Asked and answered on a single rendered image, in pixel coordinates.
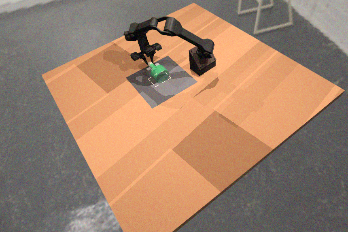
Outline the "green glass bottle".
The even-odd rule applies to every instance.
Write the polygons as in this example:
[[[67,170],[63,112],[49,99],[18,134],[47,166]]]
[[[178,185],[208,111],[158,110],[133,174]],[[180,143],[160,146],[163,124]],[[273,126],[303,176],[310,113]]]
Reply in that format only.
[[[162,65],[154,65],[152,62],[148,62],[148,66],[152,69],[151,76],[157,83],[163,83],[169,77],[169,72]]]

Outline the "grey flat mat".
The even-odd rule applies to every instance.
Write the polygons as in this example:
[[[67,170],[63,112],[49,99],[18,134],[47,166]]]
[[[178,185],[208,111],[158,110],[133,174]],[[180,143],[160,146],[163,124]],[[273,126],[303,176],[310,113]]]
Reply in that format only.
[[[162,65],[169,72],[169,77],[163,83],[157,83],[153,77],[147,75],[146,69],[149,66],[126,77],[152,109],[197,83],[190,74],[169,56],[153,64],[156,63]]]

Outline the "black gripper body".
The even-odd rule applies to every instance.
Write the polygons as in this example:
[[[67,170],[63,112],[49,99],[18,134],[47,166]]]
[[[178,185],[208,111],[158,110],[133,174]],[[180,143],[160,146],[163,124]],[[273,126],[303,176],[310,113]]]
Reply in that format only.
[[[139,52],[139,53],[134,52],[134,53],[131,53],[131,55],[130,55],[131,58],[132,58],[134,61],[138,60],[139,58],[144,57],[144,54],[142,53],[141,46],[142,46],[142,45],[143,45],[143,46],[146,46],[146,43],[149,43],[148,40],[145,41],[145,42],[142,42],[142,43],[139,43],[139,42],[138,42],[141,52]],[[159,50],[162,49],[162,47],[161,47],[161,45],[160,45],[159,43],[155,43],[154,45],[155,45],[157,51],[159,51]]]

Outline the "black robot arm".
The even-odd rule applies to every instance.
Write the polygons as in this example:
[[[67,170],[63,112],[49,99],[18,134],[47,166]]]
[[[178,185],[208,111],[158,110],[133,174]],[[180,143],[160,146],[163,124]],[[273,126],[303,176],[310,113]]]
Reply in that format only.
[[[158,22],[166,20],[164,30],[161,31],[157,25]],[[204,58],[212,58],[213,50],[214,50],[214,41],[211,39],[202,39],[190,31],[184,29],[180,22],[176,20],[174,17],[162,16],[162,17],[152,17],[151,19],[144,21],[142,23],[131,23],[129,31],[125,31],[125,39],[127,41],[136,41],[139,43],[147,41],[146,33],[149,30],[157,30],[162,35],[167,36],[178,36],[187,42],[197,46],[197,55],[201,60]],[[155,45],[149,45],[146,43],[146,46],[141,46],[142,53],[146,54],[147,57],[150,57],[154,54],[156,50]]]

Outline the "grey posts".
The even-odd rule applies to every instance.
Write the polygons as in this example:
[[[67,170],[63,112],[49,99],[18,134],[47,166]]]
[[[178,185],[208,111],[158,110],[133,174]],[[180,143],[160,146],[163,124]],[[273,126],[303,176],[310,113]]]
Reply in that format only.
[[[156,63],[155,66],[156,66],[156,65],[160,65],[160,64],[159,64],[159,63]],[[150,68],[150,67],[147,68],[146,71],[147,71],[147,75],[148,75],[149,77],[151,77],[151,68]]]

